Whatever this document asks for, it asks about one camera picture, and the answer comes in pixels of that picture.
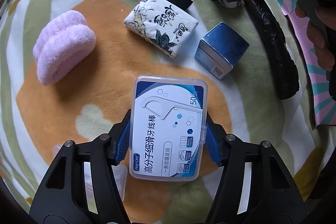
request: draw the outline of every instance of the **bedsheet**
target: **bedsheet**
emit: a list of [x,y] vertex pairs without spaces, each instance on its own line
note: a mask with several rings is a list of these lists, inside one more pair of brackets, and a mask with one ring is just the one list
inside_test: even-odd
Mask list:
[[[283,28],[300,78],[298,93],[283,101],[276,96],[265,51],[243,6],[226,9],[210,0],[193,0],[189,12],[199,25],[171,60],[124,28],[123,19],[139,1],[7,0],[0,21],[0,176],[19,204],[29,211],[55,145],[92,140],[121,121],[130,107],[134,79],[142,73],[204,79],[214,122],[243,141],[269,140],[307,198],[335,147],[335,129],[315,126],[305,61],[277,1],[267,3]],[[42,86],[33,45],[50,20],[70,9],[86,17],[96,48],[63,80]],[[194,53],[199,39],[221,21],[250,47],[218,81]],[[146,181],[128,174],[125,209],[134,222],[203,222],[221,171],[204,149],[200,175],[193,182]],[[246,164],[240,212],[247,207],[250,174]]]

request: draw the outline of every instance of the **clear plastic case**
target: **clear plastic case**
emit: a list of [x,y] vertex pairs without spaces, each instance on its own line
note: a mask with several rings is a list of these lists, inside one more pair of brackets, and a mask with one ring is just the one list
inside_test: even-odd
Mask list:
[[192,181],[206,137],[208,85],[203,80],[140,75],[133,92],[130,173],[135,178]]

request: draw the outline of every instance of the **printed tissue package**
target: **printed tissue package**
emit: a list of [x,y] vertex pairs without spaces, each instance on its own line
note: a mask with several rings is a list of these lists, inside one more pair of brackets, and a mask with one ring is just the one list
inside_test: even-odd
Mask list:
[[136,79],[130,132],[130,174],[191,181],[200,169],[208,85],[203,80],[141,75]]
[[168,56],[175,57],[198,21],[167,0],[142,0],[124,24]]
[[222,80],[250,45],[224,22],[220,22],[199,41],[195,59]]

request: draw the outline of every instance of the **hand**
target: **hand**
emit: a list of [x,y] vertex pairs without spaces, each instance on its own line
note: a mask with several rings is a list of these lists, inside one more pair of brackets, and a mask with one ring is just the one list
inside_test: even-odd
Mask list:
[[[336,30],[336,7],[318,8],[315,12],[326,26]],[[305,11],[298,4],[296,4],[295,13],[300,18],[306,17]],[[320,30],[314,27],[310,21],[307,27],[307,37],[314,44],[314,50],[319,66],[324,70],[331,71],[335,64],[335,57],[331,51],[326,48],[326,42]]]

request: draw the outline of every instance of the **barcode label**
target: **barcode label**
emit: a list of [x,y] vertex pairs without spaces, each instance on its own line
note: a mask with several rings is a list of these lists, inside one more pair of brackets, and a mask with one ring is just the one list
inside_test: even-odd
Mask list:
[[212,71],[211,71],[218,79],[223,75],[223,71],[218,68],[217,66],[215,66]]

